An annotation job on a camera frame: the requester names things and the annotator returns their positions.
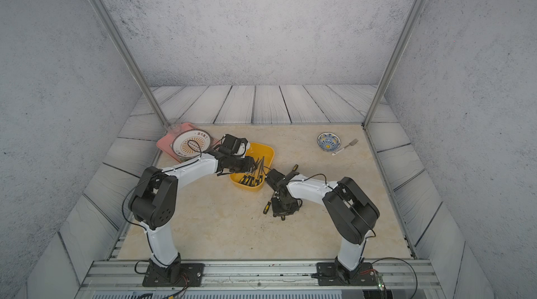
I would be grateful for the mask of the file tool black yellow handle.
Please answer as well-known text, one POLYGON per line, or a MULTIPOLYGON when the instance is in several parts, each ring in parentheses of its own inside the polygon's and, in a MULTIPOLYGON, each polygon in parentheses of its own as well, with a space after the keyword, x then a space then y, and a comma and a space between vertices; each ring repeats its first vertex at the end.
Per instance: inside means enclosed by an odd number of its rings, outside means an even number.
POLYGON ((239 180, 239 183, 245 185, 245 180, 247 176, 251 175, 254 169, 255 169, 255 166, 253 166, 247 174, 244 174, 244 176, 239 180))

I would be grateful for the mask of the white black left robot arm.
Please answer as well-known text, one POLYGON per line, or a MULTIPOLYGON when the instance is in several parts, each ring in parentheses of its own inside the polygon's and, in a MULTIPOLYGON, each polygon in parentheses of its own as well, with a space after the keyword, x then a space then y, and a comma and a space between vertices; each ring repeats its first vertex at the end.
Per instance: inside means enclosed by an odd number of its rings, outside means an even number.
POLYGON ((169 268, 179 258, 169 224, 176 209, 178 191, 208 175, 251 173, 255 169, 255 160, 250 156, 218 152, 203 153, 170 168, 151 166, 145 169, 128 208, 134 215, 135 224, 146 234, 151 261, 161 268, 169 268))

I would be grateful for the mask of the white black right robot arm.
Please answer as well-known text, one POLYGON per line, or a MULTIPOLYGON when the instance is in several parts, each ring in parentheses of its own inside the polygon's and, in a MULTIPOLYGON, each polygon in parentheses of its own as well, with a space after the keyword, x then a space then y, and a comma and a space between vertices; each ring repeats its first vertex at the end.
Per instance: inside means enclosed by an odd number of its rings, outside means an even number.
POLYGON ((359 270, 367 240, 376 237, 380 211, 352 178, 329 182, 324 174, 306 177, 293 170, 284 175, 271 169, 266 183, 274 191, 271 206, 275 217, 293 215, 304 201, 323 206, 341 236, 337 269, 348 276, 359 270))

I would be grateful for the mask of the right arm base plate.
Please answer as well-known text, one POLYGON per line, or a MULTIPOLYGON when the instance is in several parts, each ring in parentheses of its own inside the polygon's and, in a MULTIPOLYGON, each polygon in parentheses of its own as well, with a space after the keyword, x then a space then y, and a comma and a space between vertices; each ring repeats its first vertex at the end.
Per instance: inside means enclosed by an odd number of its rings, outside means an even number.
POLYGON ((334 262, 317 263, 316 273, 319 286, 378 286, 376 271, 371 263, 360 263, 355 269, 346 269, 337 259, 334 262))

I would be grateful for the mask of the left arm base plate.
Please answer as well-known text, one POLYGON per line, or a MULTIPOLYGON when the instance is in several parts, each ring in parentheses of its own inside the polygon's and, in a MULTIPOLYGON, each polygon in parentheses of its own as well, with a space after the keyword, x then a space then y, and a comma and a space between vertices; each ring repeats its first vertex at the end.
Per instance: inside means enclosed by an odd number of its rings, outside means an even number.
POLYGON ((142 282, 143 287, 200 287, 204 275, 204 263, 182 263, 180 257, 167 267, 149 260, 142 282))

